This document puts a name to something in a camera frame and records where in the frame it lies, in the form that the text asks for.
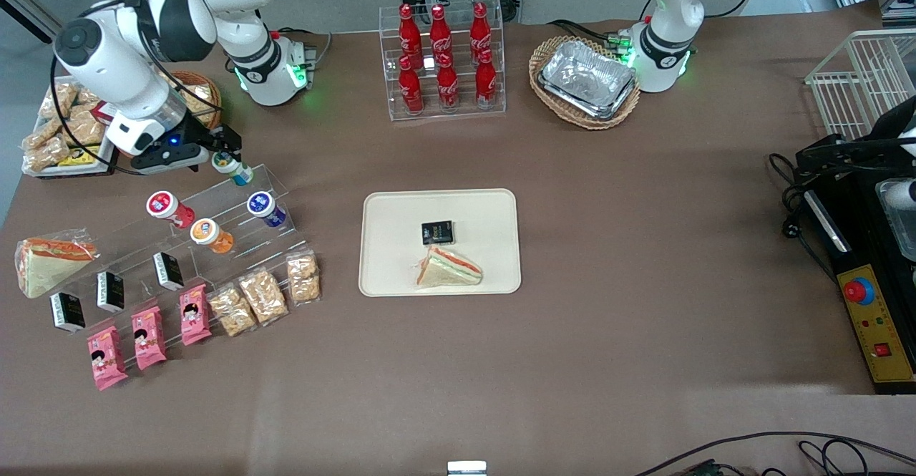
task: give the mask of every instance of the wicker basket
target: wicker basket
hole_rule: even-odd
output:
[[[550,61],[550,58],[553,57],[554,52],[557,51],[557,48],[564,42],[571,42],[572,40],[579,40],[588,45],[593,51],[598,52],[602,55],[608,57],[614,57],[608,49],[602,47],[598,43],[592,42],[589,39],[575,38],[573,36],[558,36],[557,38],[549,39],[546,42],[541,43],[537,47],[533,54],[531,54],[530,61],[527,62],[527,78],[531,84],[531,88],[534,89],[537,97],[540,98],[547,107],[550,108],[558,117],[566,120],[570,124],[576,124],[579,127],[587,128],[587,130],[606,130],[606,128],[614,127],[620,122],[624,121],[633,108],[635,104],[639,101],[639,86],[633,88],[633,91],[627,97],[627,100],[622,103],[619,110],[614,114],[614,117],[611,120],[596,120],[595,118],[589,117],[585,111],[579,110],[575,105],[567,103],[562,98],[557,97],[557,95],[547,92],[544,88],[540,87],[540,84],[537,83],[537,73]]]
[[[208,85],[210,87],[210,103],[213,105],[218,105],[219,107],[223,106],[223,98],[220,96],[220,90],[216,87],[216,84],[213,84],[213,81],[204,77],[203,75],[196,74],[196,72],[184,72],[180,69],[171,72],[171,74],[177,80],[181,81],[181,84],[186,85],[186,87],[197,87],[198,85]],[[184,91],[179,92],[181,97],[184,99],[190,99],[190,95],[185,94]],[[200,113],[195,113],[194,117],[197,120],[200,120],[200,123],[204,124],[207,128],[214,128],[220,124],[220,118],[222,113],[217,110],[202,111]]]

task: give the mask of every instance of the red emergency stop button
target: red emergency stop button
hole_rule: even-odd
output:
[[[884,356],[890,356],[890,346],[887,344],[875,344],[874,345],[874,355],[879,358],[884,358]]]
[[[856,277],[843,285],[843,294],[854,303],[868,306],[874,301],[874,286],[864,277]]]

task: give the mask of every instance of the yellow control panel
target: yellow control panel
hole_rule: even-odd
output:
[[[837,275],[874,382],[911,382],[913,370],[871,265]]]

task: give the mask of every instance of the table surface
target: table surface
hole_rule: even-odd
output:
[[[560,121],[530,90],[527,58],[550,26],[507,27],[504,117],[392,124],[371,33],[335,37],[315,89],[282,107],[245,97],[222,55],[187,66],[217,81],[248,162],[291,189],[324,298],[98,392],[82,337],[0,271],[0,472],[442,474],[482,459],[494,475],[628,474],[765,429],[912,454],[916,397],[872,395],[833,283],[779,234],[782,183],[766,168],[822,134],[804,75],[879,26],[873,6],[707,20],[677,85],[604,132]],[[111,230],[157,189],[219,180],[26,177],[0,251]],[[359,293],[369,193],[490,187],[517,196],[520,290]],[[788,438],[709,454],[809,471]]]

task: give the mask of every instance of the red bottle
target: red bottle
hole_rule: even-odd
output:
[[[474,2],[474,23],[471,24],[471,63],[477,66],[480,52],[490,48],[490,22],[487,21],[487,4]]]
[[[441,4],[432,6],[432,28],[429,29],[429,41],[432,43],[432,57],[439,58],[448,54],[452,58],[452,30],[445,23],[445,7]]]
[[[401,49],[410,58],[413,69],[423,69],[423,46],[419,42],[419,28],[413,21],[413,12],[409,4],[400,6],[401,24],[399,28]]]
[[[490,48],[480,52],[477,66],[477,107],[487,111],[497,103],[497,70],[493,67],[493,52]]]
[[[439,106],[444,113],[454,113],[458,110],[458,74],[452,68],[451,53],[442,53],[436,58],[439,62]]]
[[[416,115],[423,112],[423,94],[421,90],[419,90],[419,77],[416,75],[416,72],[413,71],[408,55],[402,55],[399,62],[401,74],[398,77],[398,82],[401,87],[401,95],[404,98],[404,104],[406,105],[406,113],[412,117],[416,117]]]

